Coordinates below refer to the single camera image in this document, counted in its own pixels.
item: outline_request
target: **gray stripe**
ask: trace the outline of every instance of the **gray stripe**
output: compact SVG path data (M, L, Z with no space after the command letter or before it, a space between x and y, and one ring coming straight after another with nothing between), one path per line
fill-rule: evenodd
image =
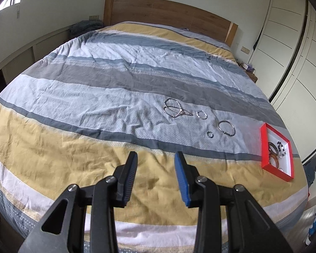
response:
M80 41L85 43L114 43L114 44L126 44L126 45L139 45L156 47L163 50L173 51L182 55L192 57L196 60L203 60L212 64L218 65L225 70L231 71L235 74L245 76L246 74L241 71L241 68L232 64L232 62L225 61L221 57L214 56L205 51L198 50L197 48L182 45L177 42L171 42L167 40L152 39L139 35L124 35L124 34L110 34L103 32L89 32L79 37Z
M37 223L15 207L0 190L0 213L22 237L26 238Z
M148 27L164 28L164 29L176 32L179 35L182 35L184 37L197 39L197 40L200 40L200 41L205 42L207 44L215 45L216 47L220 47L220 48L225 49L227 51L231 51L230 47L228 45L226 45L225 43L220 42L219 40L215 40L215 39L213 39L211 37L208 37L206 35L192 32L192 31L187 30L187 29L174 28L174 27L165 26L165 25L162 25L162 24L150 24L150 23L130 22L130 21L126 21L126 22L122 22L122 23L134 23L134 24L142 24L142 25L145 25L145 26L148 26Z
M232 112L284 127L280 116L269 103L263 102L268 106L267 109L264 109L262 105L243 101L235 94L231 93L229 96L229 92L223 93L216 89L201 88L168 77L131 73L131 69L129 71L118 71L114 65L106 67L110 68L101 70L75 65L50 64L45 65L42 71L34 67L29 68L24 74L34 78L46 78L59 82L103 88L124 88L134 92L160 94L189 104L204 105L213 110Z
M304 208L306 207L308 198L306 198L293 212L282 220L276 223L276 226L281 230L282 233L285 233L294 227L294 225L299 221L300 217L303 214Z
M144 73L144 74L157 76L157 77L171 77L174 79L183 80L183 82L187 84L191 84L191 85L195 85L199 87L209 87L209 88L217 89L228 95L237 96L241 100L244 100L244 101L246 100L248 102L251 102L252 104L257 104L258 106L261 105L263 108L272 108L269 101L264 98L256 97L251 94L245 93L244 91L241 91L237 88L223 85L219 81L214 82L206 78L193 76L188 73L180 72L180 71L165 68L165 67L151 66L151 65L143 64L143 63L130 63L126 61L125 59L103 59L103 58L80 57L80 56L67 57L66 55L59 55L54 52L50 53L42 61L36 62L36 64L40 65L40 67L45 67L43 65L44 62L46 62L47 64L66 64L66 65L73 65L73 66L80 66L80 67L90 67L93 69L115 68L119 71L128 71L131 73ZM39 72L40 70L36 69L36 65L35 65L35 67L28 68L24 72L24 74L33 76L34 73L39 73Z
M205 158L213 158L213 159L226 159L226 160L256 160L260 161L261 157L258 155L248 154L248 153L238 153L231 154L225 152L218 152L213 150L203 150L197 149L191 146L184 146L175 143L167 143L159 140L149 140L149 139L141 139L137 138L132 134L126 134L121 132L108 132L103 130L94 130L88 128L81 128L77 126L73 126L70 124L66 124L63 122L59 122L50 118L42 117L33 112L29 112L23 108L20 108L16 105L6 102L2 98L0 98L0 103L7 107L15 110L17 113L38 122L48 125L50 127L54 127L57 129L61 129L68 132L78 133L87 137L105 140L105 141L114 141L114 142L127 142L135 145L140 145L143 147L148 147L150 149L160 149L166 152L176 153L177 151L182 151L184 154L205 157Z

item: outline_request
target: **screw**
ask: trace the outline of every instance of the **screw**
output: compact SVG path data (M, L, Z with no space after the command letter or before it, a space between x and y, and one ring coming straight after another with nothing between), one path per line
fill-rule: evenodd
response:
M115 176L108 176L108 177L106 177L105 178L105 181L107 182L107 183L113 183L113 182L116 182L116 177Z
M245 190L245 187L243 185L241 185L241 184L237 184L235 186L235 190L238 191L238 192L242 192L242 191Z
M77 189L77 185L75 185L75 184L71 184L70 186L68 186L68 190L70 192L75 191L76 189Z
M198 182L206 182L207 181L207 178L205 176L198 176L197 177L197 181Z

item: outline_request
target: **red tray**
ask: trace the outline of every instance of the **red tray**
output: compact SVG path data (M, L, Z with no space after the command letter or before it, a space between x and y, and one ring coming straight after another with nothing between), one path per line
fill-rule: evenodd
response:
M282 180L290 182L292 179L294 179L294 163L290 141L267 123L265 123L260 130L262 147L261 167L273 175L281 178ZM278 158L279 168L277 169L269 161L268 142L272 142L277 146L278 141L282 142L286 154L281 159Z

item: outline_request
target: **bed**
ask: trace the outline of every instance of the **bed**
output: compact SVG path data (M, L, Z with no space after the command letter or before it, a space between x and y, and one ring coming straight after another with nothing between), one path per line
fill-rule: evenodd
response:
M0 93L0 212L26 237L69 184L95 184L138 153L131 199L115 209L121 252L192 252L197 210L181 199L174 153L219 185L243 184L287 232L307 203L295 144L229 46L237 25L166 0L105 0L107 27L70 40ZM193 116L172 118L167 98ZM201 120L195 112L206 112ZM235 136L218 129L235 126ZM295 177L262 170L260 127L291 140ZM206 133L211 131L213 138ZM84 249L88 252L90 215ZM222 211L223 251L228 250Z

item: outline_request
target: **nightstand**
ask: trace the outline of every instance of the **nightstand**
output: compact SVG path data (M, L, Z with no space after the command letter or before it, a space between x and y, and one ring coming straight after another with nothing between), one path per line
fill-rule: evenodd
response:
M253 73L248 72L248 71L246 71L246 70L244 70L244 71L247 73L247 75L250 77L250 79L251 79L253 82L256 82L256 81L257 81L257 77L256 77Z

